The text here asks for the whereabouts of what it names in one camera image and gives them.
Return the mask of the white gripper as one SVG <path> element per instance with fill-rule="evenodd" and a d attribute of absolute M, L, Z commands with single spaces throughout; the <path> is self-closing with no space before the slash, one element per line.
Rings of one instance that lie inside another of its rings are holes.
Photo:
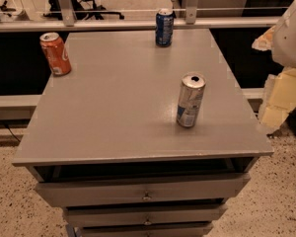
<path fill-rule="evenodd" d="M 275 27 L 254 40 L 252 48 L 272 50 Z M 269 75 L 264 83 L 259 107 L 259 131 L 272 134 L 279 130 L 289 114 L 296 109 L 296 68 L 285 67 L 277 76 Z"/>

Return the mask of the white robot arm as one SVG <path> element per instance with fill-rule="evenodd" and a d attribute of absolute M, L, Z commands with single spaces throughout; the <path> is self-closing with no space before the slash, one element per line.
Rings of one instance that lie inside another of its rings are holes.
<path fill-rule="evenodd" d="M 270 50 L 272 60 L 283 66 L 277 76 L 267 76 L 258 113 L 259 130 L 272 134 L 296 109 L 296 0 L 252 48 Z"/>

